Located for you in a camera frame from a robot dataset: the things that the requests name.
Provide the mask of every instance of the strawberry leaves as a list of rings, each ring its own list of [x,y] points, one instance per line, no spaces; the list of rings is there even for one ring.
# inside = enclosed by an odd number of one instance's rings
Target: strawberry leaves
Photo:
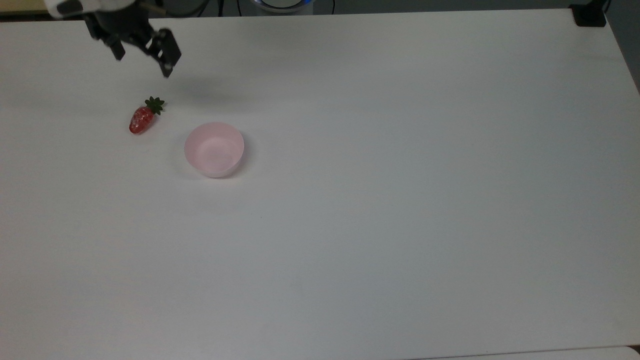
[[[164,100],[160,100],[159,97],[150,96],[148,100],[145,100],[145,104],[151,110],[152,113],[160,115],[160,111],[164,111],[162,105],[164,104]]]

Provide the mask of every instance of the black clamp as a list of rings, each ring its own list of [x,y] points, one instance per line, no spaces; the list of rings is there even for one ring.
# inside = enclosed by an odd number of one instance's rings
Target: black clamp
[[[575,24],[588,28],[604,28],[607,19],[602,8],[607,1],[610,0],[592,0],[587,5],[570,5]]]
[[[125,54],[124,41],[155,59],[168,78],[182,56],[171,30],[155,31],[148,22],[147,11],[137,4],[115,12],[86,13],[83,18],[91,37],[104,42],[118,61]]]

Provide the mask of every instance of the red strawberry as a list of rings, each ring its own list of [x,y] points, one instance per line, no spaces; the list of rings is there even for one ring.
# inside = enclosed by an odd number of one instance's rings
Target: red strawberry
[[[149,100],[145,100],[146,106],[142,106],[133,113],[131,123],[129,124],[129,131],[134,134],[140,134],[144,130],[147,130],[154,120],[154,114],[160,115],[160,111],[163,111],[162,105],[164,101],[159,97],[155,99],[149,97]]]

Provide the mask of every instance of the cable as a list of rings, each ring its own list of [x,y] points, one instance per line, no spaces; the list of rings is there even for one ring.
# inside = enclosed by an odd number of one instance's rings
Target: cable
[[[198,17],[201,17],[201,16],[202,16],[202,13],[204,13],[204,10],[205,10],[206,8],[207,8],[207,7],[205,6],[205,7],[203,7],[203,8],[202,8],[202,10],[200,10],[200,12],[198,13]]]
[[[191,17],[196,15],[198,12],[200,12],[202,14],[202,11],[204,11],[204,8],[207,7],[207,4],[209,4],[209,0],[203,0],[202,4],[198,5],[197,8],[189,11],[189,12],[184,12],[184,13],[175,13],[175,12],[171,12],[169,10],[166,11],[167,16],[170,17]]]

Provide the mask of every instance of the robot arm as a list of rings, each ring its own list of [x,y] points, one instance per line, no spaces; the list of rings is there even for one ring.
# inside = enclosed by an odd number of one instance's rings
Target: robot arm
[[[181,52],[169,29],[154,30],[140,0],[45,0],[53,17],[82,15],[89,34],[107,45],[117,60],[125,54],[122,42],[131,44],[160,64],[168,78]]]

